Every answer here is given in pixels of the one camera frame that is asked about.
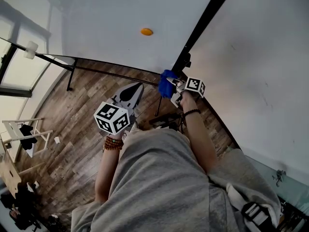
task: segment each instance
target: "wrist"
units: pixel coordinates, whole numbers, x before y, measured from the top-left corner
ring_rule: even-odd
[[[189,112],[191,110],[197,109],[197,105],[194,103],[192,105],[184,105],[183,106],[183,113]]]
[[[120,154],[120,150],[104,150],[103,151],[103,155],[110,156],[110,157],[119,156],[119,154]]]
[[[124,134],[125,130],[122,130],[117,135],[110,134],[108,135],[110,138],[116,139],[116,140],[122,140],[122,136]]]
[[[201,114],[201,111],[199,109],[192,109],[186,113],[183,114],[183,117],[186,118],[187,116],[189,116],[190,114]]]

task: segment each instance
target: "hand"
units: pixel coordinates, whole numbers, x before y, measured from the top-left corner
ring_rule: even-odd
[[[197,104],[195,103],[192,95],[188,91],[182,93],[183,99],[180,101],[180,105],[183,108],[183,112],[186,113],[193,109],[197,109]]]

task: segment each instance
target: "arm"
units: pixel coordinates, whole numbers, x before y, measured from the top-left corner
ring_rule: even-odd
[[[186,113],[193,109],[197,109],[197,105],[191,94],[185,91],[181,101],[183,112]],[[185,117],[188,128],[191,149],[197,158],[199,165],[208,173],[210,169],[217,163],[217,155],[211,138],[199,113],[191,113]]]
[[[123,132],[111,138],[121,139]],[[104,203],[108,200],[112,179],[114,177],[119,159],[119,150],[105,150],[101,159],[98,175],[95,183],[95,201]]]

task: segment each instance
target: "wooden floor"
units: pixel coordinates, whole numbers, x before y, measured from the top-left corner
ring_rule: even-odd
[[[80,60],[78,65],[150,82],[159,81],[159,75],[112,64]],[[75,70],[71,83],[73,91],[67,92],[69,76],[66,73],[59,81],[36,116],[45,118],[41,131],[54,130],[48,150],[32,159],[21,150],[18,157],[19,171],[44,161],[42,167],[25,175],[23,181],[37,180],[40,183],[39,193],[43,204],[40,213],[45,218],[53,213],[69,214],[75,207],[93,201],[94,183],[106,136],[96,125],[93,113],[119,87],[132,82],[110,75]],[[135,109],[141,129],[150,128],[148,120],[155,117],[159,98],[157,87],[144,85],[142,100]],[[232,144],[231,139],[206,105],[201,100],[197,104],[217,153],[224,153],[226,147]],[[170,100],[163,99],[159,115],[176,110]],[[59,144],[54,141],[56,136],[60,138]],[[58,216],[70,228],[70,215]]]

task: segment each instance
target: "white cube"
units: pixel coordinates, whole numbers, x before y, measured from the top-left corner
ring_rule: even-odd
[[[93,115],[98,127],[113,135],[119,133],[130,124],[127,109],[102,102]]]
[[[184,89],[197,92],[203,98],[205,93],[205,84],[200,79],[188,77]]]

